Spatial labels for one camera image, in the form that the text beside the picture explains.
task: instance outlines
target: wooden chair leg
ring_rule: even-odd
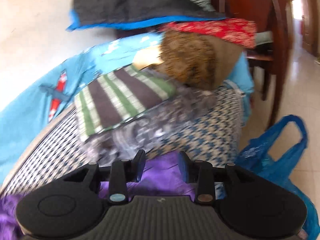
[[[252,79],[254,80],[254,66],[249,66],[250,74]]]
[[[276,122],[276,118],[279,112],[280,103],[281,103],[281,97],[282,97],[282,91],[284,87],[284,78],[285,75],[277,75],[276,76],[276,89],[275,89],[275,97],[273,99],[273,107],[272,112],[269,118],[269,124],[268,127],[274,125]]]
[[[268,70],[264,69],[264,81],[263,81],[263,88],[262,88],[262,100],[266,101],[270,86],[271,74]]]

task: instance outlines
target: blue fabric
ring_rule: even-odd
[[[104,27],[104,28],[114,28],[120,30],[133,30],[155,26],[162,23],[169,22],[192,22],[192,21],[213,21],[213,20],[223,20],[225,17],[219,18],[198,18],[198,17],[190,17],[184,15],[175,15],[175,16],[165,16],[165,17],[157,17],[152,18],[140,22],[127,22],[127,23],[97,23],[90,25],[81,25],[79,17],[74,10],[70,11],[70,17],[72,24],[67,28],[68,31],[74,31],[76,29],[88,29],[94,27]]]
[[[159,45],[162,38],[162,34],[159,33],[134,35],[94,46],[91,48],[90,53],[96,70],[100,70],[102,73],[109,73],[117,68],[131,64],[137,51]]]
[[[48,124],[52,97],[41,92],[43,83],[57,85],[63,70],[67,72],[64,93],[73,96],[94,78],[94,65],[87,53],[67,59],[24,90],[0,112],[0,184],[31,141]],[[70,102],[61,102],[58,115]]]
[[[73,100],[73,96],[95,78],[97,71],[102,74],[109,73],[131,64],[137,51],[160,44],[162,38],[160,33],[144,33],[94,46],[55,67],[12,101],[0,112],[0,184],[26,147],[48,124],[52,97],[40,91],[41,84],[56,86],[61,72],[64,69],[67,71],[68,80],[64,93],[71,98],[60,104],[55,114],[57,116]],[[228,79],[248,95],[253,91],[253,82],[244,54]],[[246,117],[249,114],[250,106],[247,100]]]
[[[233,68],[227,79],[235,83],[240,90],[242,90],[246,96],[243,98],[244,105],[244,123],[247,122],[251,115],[250,107],[250,94],[254,92],[254,83],[249,71],[249,63],[246,54],[243,52],[240,55],[235,67]]]

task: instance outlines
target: green striped fabric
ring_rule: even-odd
[[[169,82],[132,65],[102,75],[75,96],[80,138],[114,129],[175,93]]]

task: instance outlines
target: black mount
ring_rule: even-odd
[[[113,206],[132,208],[126,183],[141,180],[145,161],[146,154],[140,150],[132,161],[115,161],[111,167],[89,163],[31,192],[16,209],[22,231],[37,239],[71,239],[95,228]],[[215,210],[239,234],[280,239],[302,228],[307,210],[293,193],[233,163],[214,168],[180,152],[178,165],[183,180],[197,184],[194,203]],[[101,181],[109,181],[106,199],[97,195]],[[224,183],[226,197],[222,200],[216,200],[215,182]]]

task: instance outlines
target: blue checkered fabric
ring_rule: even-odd
[[[172,150],[184,150],[191,159],[224,167],[237,153],[243,117],[242,99],[233,90],[219,87],[216,106],[194,124],[162,141],[148,158]],[[4,195],[25,194],[87,163],[72,109],[44,136],[3,191]]]

